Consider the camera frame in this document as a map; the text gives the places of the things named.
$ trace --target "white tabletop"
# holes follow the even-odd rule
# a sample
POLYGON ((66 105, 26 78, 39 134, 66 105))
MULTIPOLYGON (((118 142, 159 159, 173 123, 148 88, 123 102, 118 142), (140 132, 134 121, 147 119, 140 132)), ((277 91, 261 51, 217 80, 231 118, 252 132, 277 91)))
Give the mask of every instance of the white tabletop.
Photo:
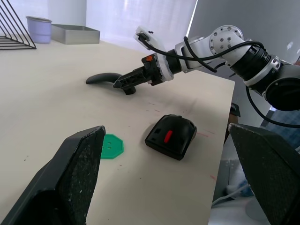
POLYGON ((234 83, 194 71, 126 96, 85 80, 128 73, 142 66, 143 53, 103 42, 37 47, 0 52, 0 221, 65 138, 104 125, 124 141, 124 153, 101 160, 88 225, 206 225, 234 83), (198 128, 181 161, 144 143, 165 114, 198 128))

